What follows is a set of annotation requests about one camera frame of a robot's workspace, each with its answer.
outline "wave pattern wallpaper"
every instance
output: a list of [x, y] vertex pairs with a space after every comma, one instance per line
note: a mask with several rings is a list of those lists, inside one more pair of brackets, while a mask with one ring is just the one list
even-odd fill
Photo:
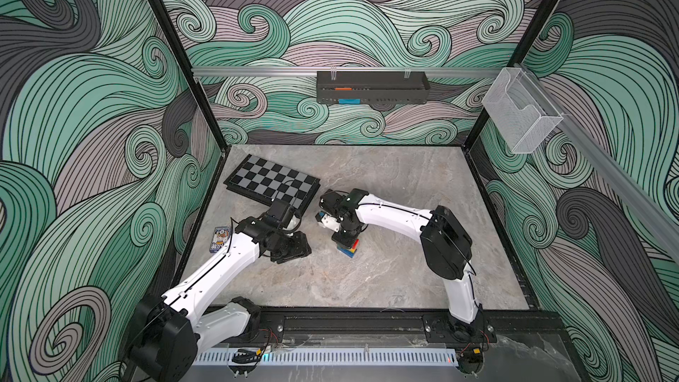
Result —
[[146, 0], [0, 0], [0, 375], [119, 379], [219, 159]]
[[[561, 0], [526, 63], [679, 222], [679, 0]], [[474, 162], [540, 304], [594, 381], [679, 378], [679, 266], [555, 131], [512, 155], [489, 122]]]
[[[492, 67], [535, 0], [164, 0], [193, 65]], [[314, 79], [202, 80], [232, 144], [461, 144], [492, 80], [433, 79], [425, 105], [316, 103]]]

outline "gray marble surface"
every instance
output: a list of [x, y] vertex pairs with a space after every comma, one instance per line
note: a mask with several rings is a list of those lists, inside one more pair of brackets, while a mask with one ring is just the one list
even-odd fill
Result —
[[327, 189], [364, 189], [415, 208], [450, 208], [472, 237], [474, 291], [485, 309], [528, 309], [481, 194], [460, 148], [419, 146], [234, 146], [200, 227], [184, 276], [211, 257], [216, 226], [267, 209], [227, 191], [223, 181], [247, 154], [314, 175], [321, 180], [300, 230], [312, 254], [281, 265], [261, 257], [219, 294], [215, 304], [245, 296], [259, 305], [319, 307], [447, 308], [442, 279], [426, 265], [419, 243], [370, 226], [353, 259], [338, 251], [331, 232], [314, 215]]

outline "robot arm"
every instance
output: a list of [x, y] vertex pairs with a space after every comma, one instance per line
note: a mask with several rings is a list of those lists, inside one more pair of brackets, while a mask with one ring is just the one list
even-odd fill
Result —
[[260, 217], [238, 223], [222, 247], [191, 276], [162, 297], [147, 295], [134, 310], [130, 358], [157, 381], [178, 381], [198, 353], [224, 339], [255, 332], [259, 307], [241, 297], [203, 315], [244, 268], [269, 251], [278, 264], [311, 254], [290, 204], [275, 200]]
[[328, 190], [320, 198], [318, 223], [335, 233], [332, 240], [351, 248], [365, 225], [389, 228], [420, 242], [429, 268], [443, 278], [450, 314], [470, 324], [478, 312], [471, 280], [471, 238], [446, 207], [401, 206], [360, 189], [346, 195]]

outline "black and white checkered board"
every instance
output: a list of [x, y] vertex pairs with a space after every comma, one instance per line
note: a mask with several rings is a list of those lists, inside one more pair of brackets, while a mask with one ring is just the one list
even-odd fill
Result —
[[248, 155], [224, 181], [226, 189], [269, 205], [274, 199], [290, 203], [303, 215], [320, 180], [312, 175]]

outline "cable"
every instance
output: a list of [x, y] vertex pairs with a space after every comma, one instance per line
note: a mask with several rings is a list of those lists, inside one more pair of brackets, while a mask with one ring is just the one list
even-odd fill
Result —
[[455, 249], [460, 253], [460, 255], [463, 256], [463, 259], [466, 261], [467, 264], [469, 264], [469, 268], [471, 268], [471, 271], [474, 272], [473, 275], [476, 276], [476, 270], [475, 270], [474, 267], [471, 265], [471, 262], [469, 262], [469, 260], [467, 260], [467, 258], [464, 256], [463, 252], [460, 251], [460, 248], [458, 248], [458, 246], [455, 244], [455, 242], [453, 242], [453, 239], [452, 239], [450, 236], [448, 236], [448, 234], [446, 233], [446, 231], [442, 230], [441, 233], [444, 234], [444, 235], [448, 238], [448, 240], [450, 241], [450, 243], [452, 243], [453, 246], [455, 247]]
[[229, 247], [226, 249], [227, 254], [231, 250], [231, 244], [233, 243], [233, 222], [235, 221], [233, 217], [230, 216], [229, 218], [231, 219], [231, 229], [230, 229], [231, 235], [229, 236]]
[[[284, 186], [290, 186], [288, 183], [292, 183], [292, 182], [294, 182], [294, 181], [295, 181], [295, 179], [291, 179], [291, 180], [288, 180], [287, 182], [281, 183], [281, 184], [284, 185]], [[278, 196], [279, 193], [283, 193], [283, 192], [281, 192], [281, 191], [276, 191], [276, 193], [274, 193], [274, 199], [272, 199], [271, 202], [273, 202], [273, 201], [275, 201], [275, 200], [278, 199], [278, 198], [276, 198], [276, 197]]]
[[162, 316], [162, 314], [165, 313], [165, 311], [167, 311], [167, 309], [170, 308], [170, 307], [172, 306], [172, 304], [174, 304], [175, 302], [177, 302], [177, 300], [179, 300], [180, 298], [181, 298], [180, 296], [176, 297], [176, 298], [174, 299], [173, 302], [170, 302], [169, 304], [167, 304], [167, 305], [165, 306], [165, 308], [164, 308], [162, 311], [160, 311], [158, 314], [156, 314], [156, 317], [152, 318], [151, 321], [149, 321], [149, 322], [146, 324], [146, 326], [144, 326], [143, 328], [141, 328], [141, 330], [139, 331], [139, 333], [137, 333], [137, 334], [134, 336], [134, 338], [132, 338], [132, 340], [130, 341], [130, 346], [132, 346], [132, 345], [134, 344], [134, 342], [137, 340], [137, 338], [139, 338], [139, 336], [140, 336], [141, 334], [144, 333], [144, 331], [151, 325], [151, 323], [153, 323], [157, 318], [159, 318], [160, 316]]
[[273, 335], [276, 338], [276, 348], [278, 348], [278, 337], [276, 336], [273, 330], [269, 329], [269, 332], [271, 332], [271, 335]]
[[[481, 312], [481, 318], [483, 319], [483, 323], [481, 324], [481, 327], [485, 328], [486, 327], [486, 313], [483, 312], [483, 305], [476, 303], [476, 306], [478, 307], [479, 311]], [[481, 351], [488, 351], [488, 349], [490, 348], [490, 339], [488, 338], [488, 335], [486, 335], [486, 333], [484, 331], [482, 331], [481, 329], [479, 329], [479, 332], [482, 333], [486, 337], [486, 340], [488, 342], [486, 344], [486, 349], [483, 349], [483, 344], [481, 344]]]
[[[271, 329], [269, 329], [269, 333], [270, 333], [271, 335], [274, 334], [273, 330], [271, 330]], [[266, 339], [266, 345], [264, 345], [264, 348], [261, 350], [261, 354], [260, 354], [260, 356], [259, 356], [259, 360], [255, 363], [255, 365], [253, 366], [253, 368], [250, 370], [251, 372], [254, 372], [254, 371], [255, 371], [255, 369], [257, 368], [257, 365], [259, 364], [259, 362], [261, 361], [261, 359], [264, 358], [264, 352], [266, 351], [266, 348], [269, 346], [269, 341], [271, 341], [271, 336], [269, 336], [269, 337]]]
[[398, 209], [399, 211], [409, 212], [409, 213], [411, 213], [411, 214], [414, 215], [414, 216], [422, 217], [422, 218], [424, 218], [424, 219], [427, 220], [427, 221], [431, 220], [431, 218], [425, 217], [425, 216], [423, 216], [423, 215], [421, 215], [421, 214], [418, 214], [418, 213], [416, 213], [416, 212], [410, 211], [409, 209], [403, 209], [403, 208], [399, 208], [399, 207], [395, 207], [395, 206], [390, 206], [390, 205], [388, 205], [388, 204], [386, 204], [386, 203], [366, 202], [366, 203], [360, 203], [356, 208], [362, 207], [362, 206], [379, 206], [379, 207], [386, 207], [386, 208]]

